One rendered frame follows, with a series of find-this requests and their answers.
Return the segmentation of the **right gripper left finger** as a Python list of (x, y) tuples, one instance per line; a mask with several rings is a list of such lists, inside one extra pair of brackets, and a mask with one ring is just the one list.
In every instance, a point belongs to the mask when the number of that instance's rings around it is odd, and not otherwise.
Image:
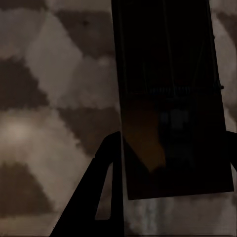
[[(111, 163), (111, 217), (95, 220)], [(49, 237), (124, 237), (120, 131), (103, 140)]]

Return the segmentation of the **mousetrap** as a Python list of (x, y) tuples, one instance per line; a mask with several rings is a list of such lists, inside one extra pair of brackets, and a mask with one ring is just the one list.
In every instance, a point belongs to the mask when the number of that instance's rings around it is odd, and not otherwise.
[(209, 0), (111, 0), (128, 200), (234, 192)]

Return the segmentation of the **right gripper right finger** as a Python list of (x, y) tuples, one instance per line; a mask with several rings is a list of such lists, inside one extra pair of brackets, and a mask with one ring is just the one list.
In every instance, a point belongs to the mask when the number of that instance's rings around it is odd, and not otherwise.
[(237, 133), (226, 131), (228, 140), (229, 161), (237, 171)]

